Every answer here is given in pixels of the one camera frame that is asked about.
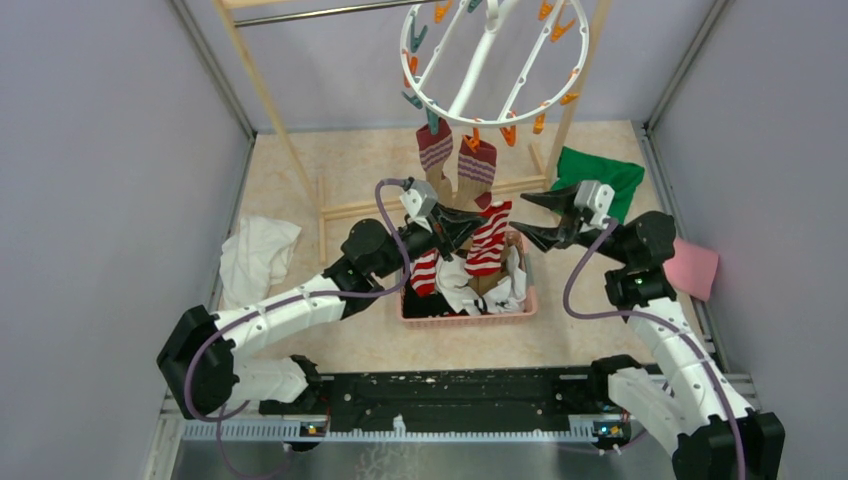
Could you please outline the red white striped sock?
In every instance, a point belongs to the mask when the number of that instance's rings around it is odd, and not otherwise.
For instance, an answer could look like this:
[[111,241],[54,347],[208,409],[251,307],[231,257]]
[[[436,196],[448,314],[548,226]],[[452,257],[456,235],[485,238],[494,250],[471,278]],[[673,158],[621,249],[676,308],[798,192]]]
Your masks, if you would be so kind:
[[466,256],[465,271],[472,276],[488,276],[501,269],[506,248],[506,228],[512,211],[512,201],[497,201],[481,212],[486,223],[472,235]]

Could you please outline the beige purple striped sock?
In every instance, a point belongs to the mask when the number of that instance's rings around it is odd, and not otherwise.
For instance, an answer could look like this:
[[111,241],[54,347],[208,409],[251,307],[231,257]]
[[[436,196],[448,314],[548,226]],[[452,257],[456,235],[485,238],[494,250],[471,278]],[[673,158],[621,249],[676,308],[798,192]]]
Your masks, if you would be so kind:
[[465,211],[486,210],[492,202],[496,176],[497,149],[480,141],[475,150],[465,142],[458,152],[457,187],[453,207]]

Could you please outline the white round clip hanger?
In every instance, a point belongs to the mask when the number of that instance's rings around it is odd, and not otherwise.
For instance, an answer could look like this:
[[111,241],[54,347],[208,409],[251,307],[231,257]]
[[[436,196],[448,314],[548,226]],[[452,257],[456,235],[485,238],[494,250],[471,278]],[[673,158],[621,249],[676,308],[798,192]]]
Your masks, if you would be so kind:
[[[426,96],[443,109],[448,109],[455,101],[486,23],[485,10],[489,1],[475,2],[478,4],[476,9],[458,22],[447,49],[424,88]],[[538,15],[544,1],[512,2],[515,5],[499,31],[479,80],[462,110],[466,118],[493,120],[499,115],[542,30],[544,22]],[[420,28],[426,23],[429,30],[415,55],[417,63],[414,68],[417,71],[422,71],[431,60],[434,47],[451,21],[446,17],[436,23],[433,15],[433,5],[421,6],[417,26]],[[534,110],[562,89],[579,58],[580,44],[579,32],[571,30],[554,43],[541,48],[525,85],[515,98],[513,112],[522,115]],[[409,103],[404,90],[403,79],[402,95]]]

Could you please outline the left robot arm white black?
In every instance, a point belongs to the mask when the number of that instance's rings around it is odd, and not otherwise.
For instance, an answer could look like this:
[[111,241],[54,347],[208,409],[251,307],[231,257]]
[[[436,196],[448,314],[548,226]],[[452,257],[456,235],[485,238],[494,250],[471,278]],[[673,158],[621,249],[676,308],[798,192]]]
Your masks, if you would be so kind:
[[297,355],[263,363],[255,354],[366,310],[389,292],[380,279],[406,271],[406,261],[425,253],[453,253],[485,222],[479,213],[440,205],[422,224],[408,222],[396,232],[366,218],[351,228],[341,257],[309,281],[247,307],[186,310],[156,357],[182,416],[215,422],[225,417],[221,407],[243,409],[250,401],[286,403],[302,414],[314,410],[321,388],[313,363]]

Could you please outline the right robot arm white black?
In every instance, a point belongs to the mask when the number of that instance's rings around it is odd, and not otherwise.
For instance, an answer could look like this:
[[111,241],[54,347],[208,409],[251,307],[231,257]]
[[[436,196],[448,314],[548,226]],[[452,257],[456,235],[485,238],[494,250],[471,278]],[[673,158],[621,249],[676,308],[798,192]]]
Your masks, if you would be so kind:
[[[591,365],[589,404],[634,415],[669,455],[678,479],[777,478],[786,438],[782,422],[738,393],[693,332],[666,277],[663,265],[675,254],[674,218],[648,211],[622,224],[608,213],[612,187],[595,180],[521,197],[560,217],[554,227],[513,223],[540,251],[586,249],[565,283],[563,309],[584,321],[622,320],[650,350],[668,385],[658,386],[632,357],[611,356]],[[614,308],[579,312],[571,293],[596,254],[622,265],[604,275]]]

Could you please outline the orange clip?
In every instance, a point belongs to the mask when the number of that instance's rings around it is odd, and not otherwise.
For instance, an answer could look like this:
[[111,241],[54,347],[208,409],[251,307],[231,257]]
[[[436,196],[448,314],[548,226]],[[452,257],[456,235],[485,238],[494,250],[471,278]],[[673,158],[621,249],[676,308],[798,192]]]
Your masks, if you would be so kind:
[[480,148],[480,132],[478,128],[473,128],[470,135],[464,135],[462,137],[464,144],[471,151],[476,153]]
[[540,104],[540,113],[535,117],[532,132],[534,135],[540,135],[545,128],[546,111],[549,103],[543,102]]
[[499,128],[499,131],[505,141],[505,143],[509,147],[514,147],[517,142],[517,127],[514,122],[509,125],[503,125]]

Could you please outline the green cloth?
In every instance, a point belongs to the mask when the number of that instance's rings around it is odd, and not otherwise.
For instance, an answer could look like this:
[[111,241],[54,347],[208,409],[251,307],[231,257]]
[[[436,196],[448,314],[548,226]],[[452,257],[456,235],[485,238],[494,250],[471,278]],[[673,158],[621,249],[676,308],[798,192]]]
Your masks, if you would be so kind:
[[645,169],[640,165],[564,147],[551,189],[563,189],[584,180],[597,180],[609,185],[614,190],[614,197],[608,214],[623,223],[644,176]]

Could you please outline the white black sock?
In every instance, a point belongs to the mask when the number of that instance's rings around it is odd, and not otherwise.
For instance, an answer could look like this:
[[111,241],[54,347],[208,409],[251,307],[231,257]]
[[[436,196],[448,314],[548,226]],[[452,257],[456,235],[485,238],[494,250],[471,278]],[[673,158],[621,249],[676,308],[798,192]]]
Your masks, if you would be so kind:
[[522,252],[510,246],[504,270],[497,274],[495,284],[483,293],[471,286],[472,275],[466,271],[464,259],[439,259],[435,267],[436,291],[455,313],[466,312],[471,316],[523,313],[528,284],[521,259]]

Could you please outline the pink plastic basket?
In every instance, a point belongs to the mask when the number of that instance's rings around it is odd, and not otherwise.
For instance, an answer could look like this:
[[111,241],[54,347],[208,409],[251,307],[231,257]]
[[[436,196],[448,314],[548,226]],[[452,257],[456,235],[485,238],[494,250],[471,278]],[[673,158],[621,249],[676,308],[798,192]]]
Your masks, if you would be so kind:
[[529,258],[529,241],[525,236],[515,230],[507,231],[507,239],[511,245],[518,246],[519,266],[527,275],[526,298],[523,312],[483,314],[479,316],[459,314],[437,317],[408,316],[408,313],[411,313],[412,309],[406,305],[406,300],[407,298],[418,298],[418,296],[412,290],[404,288],[395,301],[395,310],[400,322],[410,329],[427,329],[521,324],[534,318],[539,311],[539,298],[534,282],[531,260]]

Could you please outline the pink cloth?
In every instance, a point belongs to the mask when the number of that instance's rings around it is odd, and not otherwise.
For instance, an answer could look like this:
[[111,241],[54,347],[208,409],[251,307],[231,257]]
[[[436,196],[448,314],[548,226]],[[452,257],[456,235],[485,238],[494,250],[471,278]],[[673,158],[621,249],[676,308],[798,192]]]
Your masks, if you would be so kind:
[[674,255],[663,263],[669,283],[691,297],[707,302],[718,270],[720,256],[682,238],[673,241]]

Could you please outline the white cloth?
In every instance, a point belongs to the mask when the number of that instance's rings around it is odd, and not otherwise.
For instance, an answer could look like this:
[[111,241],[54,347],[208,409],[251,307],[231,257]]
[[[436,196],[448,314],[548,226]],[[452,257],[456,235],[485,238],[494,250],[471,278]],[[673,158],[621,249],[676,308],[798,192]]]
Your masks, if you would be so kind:
[[219,277],[226,309],[255,304],[283,282],[302,228],[263,216],[243,217],[221,247]]

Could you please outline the metal rack rod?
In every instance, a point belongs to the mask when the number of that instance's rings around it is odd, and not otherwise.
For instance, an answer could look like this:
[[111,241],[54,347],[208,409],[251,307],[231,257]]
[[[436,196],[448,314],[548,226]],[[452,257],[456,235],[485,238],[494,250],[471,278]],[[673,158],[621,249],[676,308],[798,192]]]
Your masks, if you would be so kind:
[[356,13],[364,13],[370,11],[378,11],[378,10],[386,10],[400,7],[412,7],[418,6],[422,4],[430,4],[434,3],[434,0],[396,0],[396,1],[380,1],[374,3],[367,4],[358,4],[344,7],[335,7],[328,8],[323,10],[311,10],[311,11],[303,11],[296,13],[287,13],[280,15],[272,15],[265,17],[258,17],[252,19],[245,20],[237,20],[234,22],[234,26],[236,28],[247,28],[254,26],[263,26],[263,25],[272,25],[286,22],[294,22],[300,20],[308,20],[308,19],[317,19],[324,17],[332,17],[332,16],[340,16],[340,15],[349,15]]

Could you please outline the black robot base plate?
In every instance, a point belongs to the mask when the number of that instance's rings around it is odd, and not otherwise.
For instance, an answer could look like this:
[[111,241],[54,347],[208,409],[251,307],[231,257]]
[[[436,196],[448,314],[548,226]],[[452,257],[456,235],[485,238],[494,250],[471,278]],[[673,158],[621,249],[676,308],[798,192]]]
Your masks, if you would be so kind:
[[625,419],[588,366],[325,374],[303,400],[260,402],[263,416],[315,415],[333,433],[566,432],[580,417]]

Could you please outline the wooden drying rack frame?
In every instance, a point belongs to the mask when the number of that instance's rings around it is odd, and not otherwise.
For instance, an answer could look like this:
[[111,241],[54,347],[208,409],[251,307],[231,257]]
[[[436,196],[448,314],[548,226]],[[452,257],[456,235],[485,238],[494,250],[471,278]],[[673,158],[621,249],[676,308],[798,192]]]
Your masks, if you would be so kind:
[[[322,264],[326,264],[328,262],[328,237],[326,233],[328,222],[373,214],[376,211],[376,205],[372,201],[363,201],[330,206],[326,202],[324,179],[322,177],[318,177],[316,180],[310,179],[304,163],[301,161],[291,141],[281,111],[275,105],[270,89],[255,63],[244,36],[240,32],[243,28],[236,28],[234,26],[234,22],[237,21],[233,15],[234,11],[251,8],[253,5],[251,1],[217,1],[214,7],[225,26],[233,46],[239,54],[242,65],[251,80],[253,89],[259,97],[279,141],[289,154],[297,178],[304,188],[307,198],[317,212],[319,258]],[[515,98],[525,85],[529,72],[541,48],[548,43],[554,43],[571,30],[578,31],[581,38],[579,58],[562,89],[554,97],[544,101],[549,103],[547,111],[555,105],[561,105],[564,108],[549,158],[547,160],[542,159],[536,145],[531,145],[529,147],[530,156],[537,168],[536,175],[514,180],[498,181],[494,184],[492,191],[494,194],[499,195],[548,188],[555,180],[559,153],[564,146],[576,114],[579,97],[589,75],[597,44],[605,26],[611,4],[608,1],[599,1],[596,4],[593,14],[587,15],[579,1],[542,2],[538,15],[539,19],[544,22],[542,30],[531,52],[528,54],[521,73],[518,75],[504,106],[499,115],[493,120],[473,120],[466,118],[463,116],[462,110],[479,80],[484,62],[489,55],[499,31],[515,5],[512,1],[487,2],[485,10],[486,23],[480,42],[469,63],[467,73],[459,88],[456,99],[450,107],[443,109],[437,106],[435,101],[427,97],[424,92],[431,72],[438,64],[442,53],[447,49],[458,22],[463,16],[471,14],[477,5],[475,1],[434,2],[434,21],[440,23],[446,17],[449,17],[451,21],[439,43],[434,47],[431,60],[422,71],[415,70],[414,67],[417,63],[416,53],[411,53],[408,47],[409,17],[416,14],[418,19],[419,10],[422,5],[408,7],[409,10],[405,15],[401,27],[401,43],[399,47],[405,86],[404,93],[409,103],[417,109],[425,111],[426,108],[431,108],[440,118],[445,118],[456,124],[470,125],[472,128],[478,128],[479,130],[482,128],[499,129],[501,126],[509,125],[512,122],[517,126],[518,123],[526,119],[533,119],[534,121],[535,117],[540,113],[540,106],[519,115],[512,110]]]

